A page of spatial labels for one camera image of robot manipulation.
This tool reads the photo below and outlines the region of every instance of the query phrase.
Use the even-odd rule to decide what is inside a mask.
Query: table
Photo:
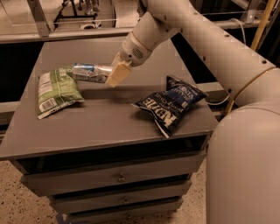
[[[170,40],[119,86],[78,81],[85,98],[39,120],[38,76],[75,62],[109,65],[124,37],[45,43],[0,145],[21,182],[72,223],[100,223],[180,207],[207,154],[215,120],[198,102],[166,139],[130,104],[165,90],[166,75],[193,84]]]

